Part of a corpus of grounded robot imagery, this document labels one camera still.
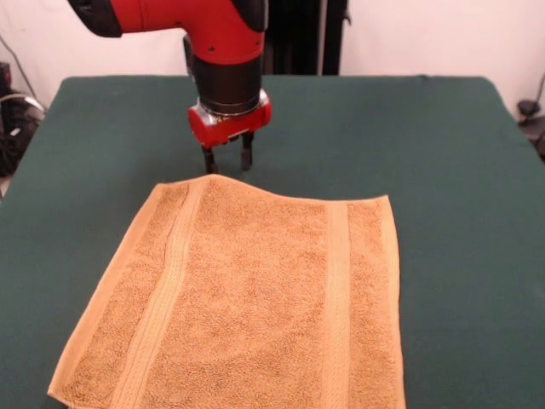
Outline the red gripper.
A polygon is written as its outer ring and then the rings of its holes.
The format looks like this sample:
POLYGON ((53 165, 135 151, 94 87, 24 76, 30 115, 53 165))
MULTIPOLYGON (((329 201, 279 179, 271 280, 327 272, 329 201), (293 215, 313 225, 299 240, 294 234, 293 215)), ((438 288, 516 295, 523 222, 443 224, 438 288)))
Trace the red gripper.
POLYGON ((255 131, 269 124, 272 106, 267 92, 260 90, 255 109, 240 115, 220 115, 206 111, 198 102, 187 110, 189 127, 202 146, 207 174, 218 174, 219 169, 211 148, 228 143, 242 135, 241 168, 250 170, 253 164, 253 140, 255 131))

